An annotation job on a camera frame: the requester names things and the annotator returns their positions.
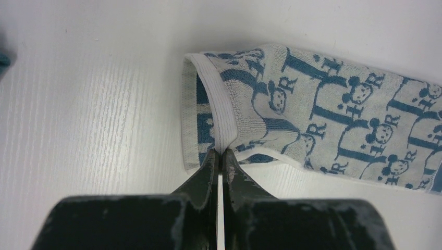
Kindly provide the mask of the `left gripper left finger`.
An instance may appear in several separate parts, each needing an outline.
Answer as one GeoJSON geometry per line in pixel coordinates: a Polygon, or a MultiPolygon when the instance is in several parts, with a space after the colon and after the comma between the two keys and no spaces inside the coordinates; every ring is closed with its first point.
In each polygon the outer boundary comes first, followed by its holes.
{"type": "Polygon", "coordinates": [[[216,249],[219,153],[170,194],[70,196],[33,249],[216,249]]]}

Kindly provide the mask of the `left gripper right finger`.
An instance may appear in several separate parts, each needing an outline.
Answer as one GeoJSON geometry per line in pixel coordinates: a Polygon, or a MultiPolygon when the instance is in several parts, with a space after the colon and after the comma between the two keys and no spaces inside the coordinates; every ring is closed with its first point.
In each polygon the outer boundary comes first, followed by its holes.
{"type": "Polygon", "coordinates": [[[278,199],[222,156],[226,249],[394,249],[372,204],[361,199],[278,199]]]}

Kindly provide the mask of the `patterned white blue cloth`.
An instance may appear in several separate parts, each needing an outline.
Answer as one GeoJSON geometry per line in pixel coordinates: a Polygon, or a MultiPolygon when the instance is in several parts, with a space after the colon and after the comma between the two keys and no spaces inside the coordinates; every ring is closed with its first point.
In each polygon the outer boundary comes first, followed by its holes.
{"type": "Polygon", "coordinates": [[[208,150],[245,165],[441,193],[441,85],[277,44],[187,54],[186,170],[208,150]]]}

